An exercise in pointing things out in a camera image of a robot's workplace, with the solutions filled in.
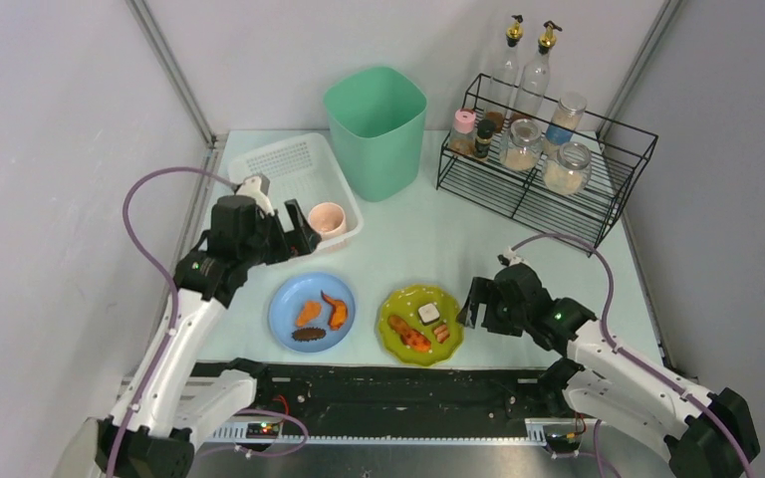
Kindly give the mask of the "white plastic perforated basket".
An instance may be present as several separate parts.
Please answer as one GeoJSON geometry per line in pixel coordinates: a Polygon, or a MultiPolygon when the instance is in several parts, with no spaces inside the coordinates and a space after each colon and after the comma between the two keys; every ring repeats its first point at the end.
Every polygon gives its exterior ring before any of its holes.
{"type": "Polygon", "coordinates": [[[244,131],[229,133],[221,170],[238,183],[263,174],[269,181],[268,197],[279,211],[281,224],[293,223],[284,203],[295,199],[304,216],[320,203],[333,202],[345,212],[346,231],[319,245],[316,253],[343,249],[361,232],[364,218],[329,137],[309,131],[244,131]]]}

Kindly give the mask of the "clear bottle blue label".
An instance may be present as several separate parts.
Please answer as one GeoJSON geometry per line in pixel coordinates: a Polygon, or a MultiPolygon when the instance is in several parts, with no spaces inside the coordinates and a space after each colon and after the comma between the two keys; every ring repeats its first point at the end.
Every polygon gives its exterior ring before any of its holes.
{"type": "Polygon", "coordinates": [[[544,134],[543,152],[550,156],[569,142],[586,109],[587,99],[577,92],[562,94],[544,134]]]}

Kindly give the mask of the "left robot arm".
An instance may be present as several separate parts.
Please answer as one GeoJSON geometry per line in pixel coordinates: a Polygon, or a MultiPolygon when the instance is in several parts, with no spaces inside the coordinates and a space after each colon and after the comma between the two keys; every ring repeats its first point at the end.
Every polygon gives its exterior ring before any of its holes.
{"type": "Polygon", "coordinates": [[[231,369],[183,410],[180,397],[199,350],[251,269],[313,253],[321,242],[295,199],[265,210],[261,194],[223,196],[211,226],[170,274],[163,325],[110,417],[99,424],[95,461],[108,477],[185,477],[205,438],[253,402],[256,379],[231,369]]]}

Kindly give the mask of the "green scalloped plate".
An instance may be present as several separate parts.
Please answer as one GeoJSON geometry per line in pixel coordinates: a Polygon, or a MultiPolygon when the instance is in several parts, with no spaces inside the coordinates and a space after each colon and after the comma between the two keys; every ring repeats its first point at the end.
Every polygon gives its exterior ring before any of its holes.
{"type": "Polygon", "coordinates": [[[378,313],[382,347],[407,365],[432,367],[451,359],[464,342],[458,302],[438,286],[413,284],[392,291],[378,313]]]}

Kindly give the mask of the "pink-lid spice shaker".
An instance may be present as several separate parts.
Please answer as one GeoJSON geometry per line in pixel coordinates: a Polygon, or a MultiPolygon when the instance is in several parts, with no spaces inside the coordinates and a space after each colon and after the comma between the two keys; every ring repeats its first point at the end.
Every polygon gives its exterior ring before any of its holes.
{"type": "Polygon", "coordinates": [[[473,110],[459,109],[454,113],[447,147],[456,154],[472,155],[476,114],[473,110]]]}

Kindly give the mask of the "green plastic waste bin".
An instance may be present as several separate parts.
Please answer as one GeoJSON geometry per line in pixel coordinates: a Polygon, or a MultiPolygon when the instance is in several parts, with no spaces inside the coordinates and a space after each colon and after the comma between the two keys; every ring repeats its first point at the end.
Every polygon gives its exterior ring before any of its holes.
{"type": "Polygon", "coordinates": [[[386,200],[417,176],[428,101],[401,72],[367,68],[323,96],[333,149],[353,192],[386,200]]]}

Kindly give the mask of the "pink ceramic mug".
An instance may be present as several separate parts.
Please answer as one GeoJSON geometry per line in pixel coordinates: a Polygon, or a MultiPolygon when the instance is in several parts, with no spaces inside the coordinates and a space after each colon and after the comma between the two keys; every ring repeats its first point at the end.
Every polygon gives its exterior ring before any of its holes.
{"type": "Polygon", "coordinates": [[[323,241],[339,237],[347,231],[346,212],[335,202],[323,202],[314,206],[308,221],[323,241]]]}

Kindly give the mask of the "small black-lid spice jar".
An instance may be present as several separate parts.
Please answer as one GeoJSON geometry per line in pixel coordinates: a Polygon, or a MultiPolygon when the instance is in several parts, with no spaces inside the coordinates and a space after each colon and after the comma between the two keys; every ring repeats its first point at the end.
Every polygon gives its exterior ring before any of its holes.
{"type": "Polygon", "coordinates": [[[473,146],[474,158],[478,160],[485,160],[488,157],[495,130],[496,124],[491,119],[482,119],[476,125],[476,134],[473,146]]]}

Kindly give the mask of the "glass oil bottle gold spout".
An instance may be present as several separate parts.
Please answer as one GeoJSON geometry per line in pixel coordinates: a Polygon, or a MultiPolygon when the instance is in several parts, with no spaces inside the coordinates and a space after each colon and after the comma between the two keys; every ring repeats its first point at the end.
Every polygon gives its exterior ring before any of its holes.
{"type": "Polygon", "coordinates": [[[521,69],[517,46],[524,34],[523,21],[521,14],[511,16],[511,23],[505,30],[503,47],[490,63],[489,86],[483,93],[484,118],[494,124],[495,134],[502,131],[521,69]]]}

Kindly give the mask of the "glass jar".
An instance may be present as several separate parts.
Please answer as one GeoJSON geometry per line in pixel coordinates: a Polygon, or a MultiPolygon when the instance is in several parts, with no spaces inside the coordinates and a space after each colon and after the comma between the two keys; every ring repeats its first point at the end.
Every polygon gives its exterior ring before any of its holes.
{"type": "Polygon", "coordinates": [[[560,195],[585,189],[592,175],[592,153],[583,144],[568,141],[547,157],[543,173],[546,187],[560,195]]]}
{"type": "Polygon", "coordinates": [[[505,167],[513,171],[528,171],[537,165],[542,152],[543,134],[533,120],[520,118],[509,124],[500,153],[505,167]]]}

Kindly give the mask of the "blue round plate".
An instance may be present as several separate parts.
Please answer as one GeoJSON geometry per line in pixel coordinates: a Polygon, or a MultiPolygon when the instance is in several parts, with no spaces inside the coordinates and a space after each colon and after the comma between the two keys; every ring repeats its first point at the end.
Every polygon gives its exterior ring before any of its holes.
{"type": "Polygon", "coordinates": [[[268,322],[274,338],[286,348],[299,353],[313,354],[326,351],[340,343],[350,332],[357,306],[352,290],[340,278],[322,272],[306,273],[286,281],[275,293],[268,310],[268,322]],[[345,301],[349,308],[347,323],[333,332],[328,326],[331,307],[324,302],[321,292],[345,301]],[[322,304],[321,315],[307,327],[325,329],[327,335],[318,341],[300,343],[291,338],[297,330],[295,320],[304,303],[318,301],[322,304]]]}

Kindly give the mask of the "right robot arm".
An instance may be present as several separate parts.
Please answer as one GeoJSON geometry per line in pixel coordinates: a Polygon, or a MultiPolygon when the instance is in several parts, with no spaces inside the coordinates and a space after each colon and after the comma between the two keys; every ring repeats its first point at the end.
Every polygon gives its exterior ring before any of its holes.
{"type": "Polygon", "coordinates": [[[524,263],[475,277],[457,317],[504,336],[530,336],[556,352],[538,379],[549,397],[645,445],[676,477],[740,477],[761,451],[746,400],[636,356],[601,320],[570,298],[553,298],[524,263]]]}

